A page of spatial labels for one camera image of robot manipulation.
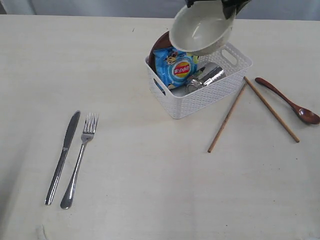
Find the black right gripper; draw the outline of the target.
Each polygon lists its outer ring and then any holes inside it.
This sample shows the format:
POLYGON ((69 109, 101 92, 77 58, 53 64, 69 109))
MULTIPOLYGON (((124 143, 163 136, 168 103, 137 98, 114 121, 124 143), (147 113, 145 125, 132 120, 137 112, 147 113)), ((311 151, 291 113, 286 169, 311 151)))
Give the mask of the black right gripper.
POLYGON ((236 16, 250 0, 187 0, 187 8, 201 12, 203 16, 230 19, 236 16))

